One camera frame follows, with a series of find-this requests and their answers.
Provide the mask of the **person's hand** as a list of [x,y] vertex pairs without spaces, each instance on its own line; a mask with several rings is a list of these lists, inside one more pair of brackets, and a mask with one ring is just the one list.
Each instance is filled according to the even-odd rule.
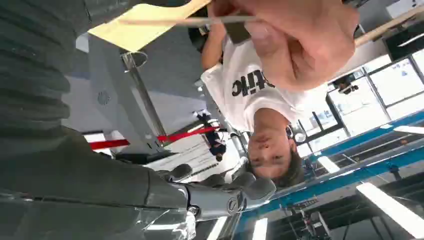
[[242,12],[265,78],[306,91],[334,77],[354,55],[359,13],[340,0],[213,0],[210,17]]

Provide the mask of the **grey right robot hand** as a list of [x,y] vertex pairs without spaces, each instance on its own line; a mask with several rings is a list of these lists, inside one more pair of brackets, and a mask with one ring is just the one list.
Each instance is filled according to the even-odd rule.
[[244,173],[172,182],[169,171],[92,151],[74,130],[0,131],[3,240],[191,240],[197,221],[263,205],[276,187]]

